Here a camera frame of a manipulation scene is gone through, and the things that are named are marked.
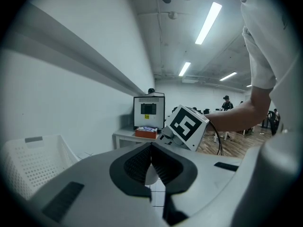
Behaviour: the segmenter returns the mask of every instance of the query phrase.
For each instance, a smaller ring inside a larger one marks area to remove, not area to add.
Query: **white plastic basket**
[[[8,187],[25,199],[78,162],[61,135],[7,141],[0,159]]]

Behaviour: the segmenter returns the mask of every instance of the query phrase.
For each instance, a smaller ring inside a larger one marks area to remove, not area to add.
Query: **red box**
[[[141,137],[141,138],[149,138],[149,139],[156,139],[157,138],[157,132],[149,132],[149,131],[139,131],[136,130],[134,135],[136,137]]]

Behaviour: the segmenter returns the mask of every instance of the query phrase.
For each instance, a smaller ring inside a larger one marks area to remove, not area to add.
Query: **chair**
[[[205,110],[203,110],[203,114],[209,114],[209,108],[206,108]]]

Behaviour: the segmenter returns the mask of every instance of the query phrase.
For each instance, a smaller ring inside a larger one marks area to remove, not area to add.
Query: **vent grille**
[[[158,102],[158,98],[139,98],[139,102]]]

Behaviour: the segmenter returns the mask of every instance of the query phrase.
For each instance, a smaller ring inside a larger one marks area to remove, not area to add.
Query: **white wall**
[[[249,91],[244,92],[243,94],[244,94],[244,101],[249,100],[251,95],[251,89]]]
[[[130,0],[32,3],[109,60],[141,91],[154,87]],[[66,44],[60,46],[60,41],[47,36],[35,40],[22,26],[12,33],[13,43],[0,51],[0,145],[11,139],[61,134],[76,154],[113,150],[112,134],[131,123],[137,91],[84,65],[90,58],[77,55]]]
[[[156,81],[156,91],[165,93],[165,117],[171,114],[174,107],[180,104],[196,107],[198,110],[221,108],[225,102],[223,97],[228,95],[234,107],[244,101],[244,94],[218,89],[216,87],[203,87],[196,84],[187,84],[173,80]]]
[[[154,78],[131,0],[30,0],[56,19],[116,68],[143,92]]]

